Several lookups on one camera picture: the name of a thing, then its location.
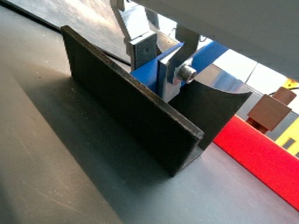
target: black metal plate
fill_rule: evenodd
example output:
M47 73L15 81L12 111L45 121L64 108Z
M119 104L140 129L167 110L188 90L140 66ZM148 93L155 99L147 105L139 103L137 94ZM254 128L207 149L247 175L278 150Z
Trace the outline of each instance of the black metal plate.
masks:
M232 94L194 81L170 101L174 108L203 130L204 138L199 143L203 150L250 96L251 93Z
M60 30L73 79L174 175L202 140L202 130L68 26Z

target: red carpet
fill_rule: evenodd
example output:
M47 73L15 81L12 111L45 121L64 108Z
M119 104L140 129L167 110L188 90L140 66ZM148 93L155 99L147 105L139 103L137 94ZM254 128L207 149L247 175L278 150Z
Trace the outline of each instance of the red carpet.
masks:
M236 116L214 143L299 211L298 158Z

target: gray table surface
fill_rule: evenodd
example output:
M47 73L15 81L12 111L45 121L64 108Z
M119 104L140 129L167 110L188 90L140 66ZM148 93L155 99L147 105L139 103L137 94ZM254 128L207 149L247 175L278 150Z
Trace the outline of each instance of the gray table surface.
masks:
M129 62L109 0L4 0L51 26L69 25L104 51Z
M0 223L298 223L215 144L168 178L72 80L61 35L0 17Z

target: blue panel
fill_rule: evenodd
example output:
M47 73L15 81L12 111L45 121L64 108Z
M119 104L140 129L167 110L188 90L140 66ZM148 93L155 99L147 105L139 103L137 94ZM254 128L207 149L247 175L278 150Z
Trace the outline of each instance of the blue panel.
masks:
M135 78L156 93L156 74L157 74L157 60L172 53L183 43L174 46L170 50L161 53L155 59L140 66L131 74ZM215 61L215 59L228 50L228 48L220 45L218 42L211 42L204 46L192 57L191 67L198 73Z
M157 74L157 60L164 58L178 48L183 46L183 43L174 46L170 50L163 52L155 59L148 61L140 66L131 74L135 78L156 93L156 74Z
M211 42L192 56L191 67L199 73L227 50L224 45L215 41Z

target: gray floor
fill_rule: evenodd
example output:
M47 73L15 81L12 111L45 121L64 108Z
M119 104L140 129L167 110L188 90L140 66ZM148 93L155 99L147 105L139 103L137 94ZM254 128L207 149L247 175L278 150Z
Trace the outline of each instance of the gray floor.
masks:
M298 223L214 144L168 178L72 80L61 35L0 17L0 223Z

